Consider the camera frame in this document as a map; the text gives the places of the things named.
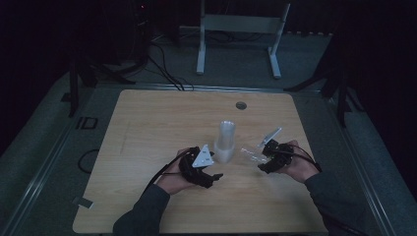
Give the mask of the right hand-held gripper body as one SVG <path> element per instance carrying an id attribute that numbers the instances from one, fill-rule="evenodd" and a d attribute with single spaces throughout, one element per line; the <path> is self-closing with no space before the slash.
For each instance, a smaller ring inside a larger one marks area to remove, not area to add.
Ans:
<path id="1" fill-rule="evenodd" d="M 267 134 L 259 144 L 259 148 L 262 151 L 265 145 L 271 145 L 274 148 L 273 155 L 265 155 L 268 158 L 268 164 L 278 165 L 278 170 L 285 165 L 288 165 L 292 161 L 292 155 L 294 153 L 293 148 L 288 144 L 280 144 L 274 138 L 281 132 L 282 128 L 278 127 L 274 131 Z"/>

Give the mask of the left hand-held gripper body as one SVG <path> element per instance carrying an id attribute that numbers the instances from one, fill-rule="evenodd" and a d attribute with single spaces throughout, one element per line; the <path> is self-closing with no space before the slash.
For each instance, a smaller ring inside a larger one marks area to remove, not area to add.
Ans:
<path id="1" fill-rule="evenodd" d="M 180 154 L 179 169 L 182 177 L 189 183 L 207 189 L 212 186 L 214 176 L 206 174 L 204 169 L 213 164 L 208 145 L 202 148 L 190 147 Z"/>

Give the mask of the single clear plastic cup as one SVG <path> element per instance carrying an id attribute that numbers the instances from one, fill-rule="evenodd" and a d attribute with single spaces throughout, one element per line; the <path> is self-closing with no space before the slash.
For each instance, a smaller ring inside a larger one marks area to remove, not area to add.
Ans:
<path id="1" fill-rule="evenodd" d="M 240 151 L 243 156 L 247 157 L 251 161 L 257 162 L 259 164 L 268 162 L 268 158 L 265 157 L 258 148 L 242 146 Z"/>

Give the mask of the person's right hand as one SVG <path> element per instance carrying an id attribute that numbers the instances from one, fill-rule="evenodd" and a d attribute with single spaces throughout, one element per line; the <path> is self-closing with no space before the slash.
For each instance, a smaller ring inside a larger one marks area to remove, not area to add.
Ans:
<path id="1" fill-rule="evenodd" d="M 288 144 L 294 150 L 292 161 L 277 170 L 277 173 L 286 174 L 299 183 L 305 183 L 309 178 L 320 173 L 313 158 L 299 147 L 297 141 L 293 140 Z"/>

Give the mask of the person's left hand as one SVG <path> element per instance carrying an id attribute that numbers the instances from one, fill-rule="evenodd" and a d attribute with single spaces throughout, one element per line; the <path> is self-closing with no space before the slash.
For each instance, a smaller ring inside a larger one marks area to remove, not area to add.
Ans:
<path id="1" fill-rule="evenodd" d="M 183 178 L 179 168 L 180 159 L 176 159 L 156 181 L 156 185 L 169 195 L 175 195 L 194 184 Z"/>

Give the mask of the black tripod stand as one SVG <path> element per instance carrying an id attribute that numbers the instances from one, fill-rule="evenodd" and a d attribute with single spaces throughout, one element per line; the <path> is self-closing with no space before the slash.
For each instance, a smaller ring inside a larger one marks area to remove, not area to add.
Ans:
<path id="1" fill-rule="evenodd" d="M 320 89 L 320 94 L 324 98 L 331 98 L 336 94 L 336 118 L 339 124 L 345 128 L 345 113 L 351 110 L 347 99 L 351 100 L 356 109 L 363 110 L 348 90 L 348 79 L 348 73 L 341 64 L 330 66 L 328 69 L 318 67 L 311 78 L 290 88 L 285 88 L 284 91 L 298 92 L 318 81 L 325 80 L 325 83 Z"/>
<path id="2" fill-rule="evenodd" d="M 70 91 L 65 93 L 62 97 L 62 101 L 70 103 L 69 116 L 73 117 L 79 107 L 79 82 L 82 82 L 84 86 L 88 88 L 94 88 L 98 80 L 95 77 L 94 69 L 97 69 L 100 73 L 109 76 L 111 79 L 123 85 L 133 85 L 134 82 L 129 81 L 116 72 L 111 71 L 102 64 L 94 61 L 87 60 L 86 62 L 81 59 L 72 59 L 69 67 L 69 88 Z"/>

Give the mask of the grey tape strip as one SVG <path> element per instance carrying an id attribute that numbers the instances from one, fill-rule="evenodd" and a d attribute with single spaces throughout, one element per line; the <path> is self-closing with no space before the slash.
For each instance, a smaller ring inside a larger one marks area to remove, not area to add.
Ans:
<path id="1" fill-rule="evenodd" d="M 92 208 L 93 202 L 83 197 L 74 197 L 72 203 L 79 207 Z"/>

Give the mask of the white metal stand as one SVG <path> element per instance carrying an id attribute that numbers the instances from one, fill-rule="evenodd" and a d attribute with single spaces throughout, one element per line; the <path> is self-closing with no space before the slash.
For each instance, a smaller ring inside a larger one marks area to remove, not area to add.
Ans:
<path id="1" fill-rule="evenodd" d="M 205 73 L 206 63 L 206 32 L 220 30 L 227 32 L 266 33 L 274 35 L 274 42 L 268 48 L 268 60 L 272 75 L 275 79 L 281 78 L 277 59 L 277 49 L 280 43 L 290 3 L 284 3 L 279 17 L 216 15 L 206 13 L 206 0 L 200 0 L 200 46 L 198 51 L 196 73 Z"/>

